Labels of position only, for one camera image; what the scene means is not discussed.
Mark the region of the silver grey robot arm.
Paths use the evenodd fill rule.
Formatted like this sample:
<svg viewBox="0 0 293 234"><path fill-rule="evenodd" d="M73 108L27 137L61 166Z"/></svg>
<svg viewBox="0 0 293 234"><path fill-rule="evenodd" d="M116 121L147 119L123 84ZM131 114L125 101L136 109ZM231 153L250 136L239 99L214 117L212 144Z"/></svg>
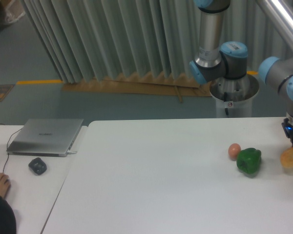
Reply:
<svg viewBox="0 0 293 234"><path fill-rule="evenodd" d="M194 3L202 14L199 52L189 63L193 77L199 84L217 78L243 78L248 58L246 45L235 41L219 44L224 12L230 1L196 0ZM258 0L256 3L293 51L293 8L285 0ZM293 57L286 60L269 57L260 64L258 72L260 78L287 102L282 127L293 146Z"/></svg>

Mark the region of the black sleeve forearm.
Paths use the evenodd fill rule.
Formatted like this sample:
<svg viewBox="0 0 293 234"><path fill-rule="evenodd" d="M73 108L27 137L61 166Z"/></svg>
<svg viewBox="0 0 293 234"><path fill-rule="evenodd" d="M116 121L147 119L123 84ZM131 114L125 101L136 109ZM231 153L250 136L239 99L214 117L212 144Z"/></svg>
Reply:
<svg viewBox="0 0 293 234"><path fill-rule="evenodd" d="M16 234L16 218L11 206L0 196L0 234Z"/></svg>

